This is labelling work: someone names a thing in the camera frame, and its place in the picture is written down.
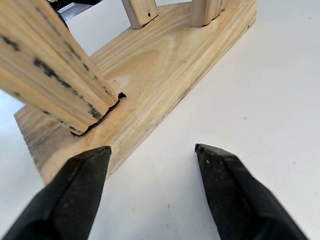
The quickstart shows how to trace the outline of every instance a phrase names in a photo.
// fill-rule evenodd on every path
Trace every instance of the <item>wooden base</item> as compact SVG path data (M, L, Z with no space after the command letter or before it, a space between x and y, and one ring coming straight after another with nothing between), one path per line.
M140 30L127 29L91 56L104 79L127 95L84 136L23 107L16 121L44 180L67 159L110 145L108 176L141 144L209 69L254 23L256 0L229 0L209 25L191 28L191 3L158 7Z

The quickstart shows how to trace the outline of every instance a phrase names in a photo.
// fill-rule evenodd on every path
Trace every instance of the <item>wooden structure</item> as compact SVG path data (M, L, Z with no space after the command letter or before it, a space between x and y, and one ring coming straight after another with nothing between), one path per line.
M256 0L193 0L158 7L154 0L122 2L132 28L91 57L43 2L30 0L23 7L18 0L6 0L6 9L1 6L0 44L6 51L0 50L0 86L28 105L15 118L46 184L68 158L103 145L112 148L108 176L114 172L247 31L257 14ZM8 31L6 16L13 13L25 23L11 23ZM43 65L36 66L34 59L35 66L28 68L28 54L40 52L32 46L35 38L39 39L38 48L47 49L40 59L45 59L56 75ZM22 53L16 47L26 52L23 60L17 59ZM60 86L57 76L72 89L77 87L85 101L74 96L68 85ZM76 123L81 133L94 122L89 121L89 104L103 115L120 92L127 97L98 126L83 136L70 133L70 126ZM70 113L64 123L59 121L63 117L60 109Z

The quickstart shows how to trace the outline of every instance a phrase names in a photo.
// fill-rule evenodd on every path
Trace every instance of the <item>wooden dowel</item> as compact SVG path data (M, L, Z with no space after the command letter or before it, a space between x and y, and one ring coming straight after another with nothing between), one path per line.
M201 28L218 17L226 0L192 0L191 27Z
M141 29L158 16L155 0L122 0L133 29Z
M76 134L100 120L118 97L51 7L3 0L0 87Z
M228 0L222 0L222 2L221 2L221 10L222 11L226 9L227 2L228 2Z

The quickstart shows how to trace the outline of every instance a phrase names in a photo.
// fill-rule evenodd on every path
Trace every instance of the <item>white table surface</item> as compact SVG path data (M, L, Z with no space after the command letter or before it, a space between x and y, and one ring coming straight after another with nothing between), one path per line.
M108 179L90 240L218 240L195 143L239 156L320 239L320 1L257 4L255 24ZM90 55L129 21L106 0L68 25ZM13 117L22 106L0 92L0 235L44 186Z

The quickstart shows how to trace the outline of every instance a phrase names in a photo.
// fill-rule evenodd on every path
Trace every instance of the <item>black marker mark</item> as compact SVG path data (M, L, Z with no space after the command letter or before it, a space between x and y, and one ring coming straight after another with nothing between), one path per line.
M79 56L78 53L76 53L76 51L75 51L74 48L70 45L70 43L68 43L67 41L63 41L63 43L68 47L68 49L73 53L73 55L75 55L76 58L81 61L81 57Z
M14 91L13 95L15 95L16 97L20 97L20 93L18 93L17 91Z
M38 68L40 68L44 72L44 74L46 74L49 78L54 77L62 86L64 86L66 89L71 91L74 95L78 96L81 100L83 100L86 104L88 104L88 106L90 107L89 113L95 119L99 120L102 117L102 115L97 111L97 109L95 109L94 106L90 102L87 102L84 99L84 96L78 95L78 91L73 89L69 83L65 82L62 78L60 78L49 65L47 65L45 62L43 62L38 57L34 58L33 64L35 66L37 66Z
M102 118L101 113L98 112L97 109L95 109L94 106L91 103L88 102L88 105L91 108L91 111L89 113L92 115L92 117L94 117L97 120L100 120Z
M15 51L20 52L20 47L18 45L18 43L16 43L15 41L10 40L7 36L4 36L2 34L0 34L0 38L2 38L2 40L10 45Z
M83 63L83 66L84 66L84 68L89 72L90 70L89 70L89 67L85 64L85 63Z
M36 10L38 13L41 14L41 16L45 19L45 21L46 21L46 22L50 25L50 27L53 29L53 31L55 31L55 33L58 34L59 37L61 37L61 33L57 30L56 26L53 25L53 24L49 21L48 17L41 11L41 9L36 6L36 7L35 7L35 10Z
M71 87L71 85L67 82L65 82L63 79L61 79L56 72L45 62L43 62L41 59L35 57L33 60L33 64L40 68L45 75L47 75L49 78L54 77L60 84L62 84L65 88L70 90L74 95L78 96L78 92Z

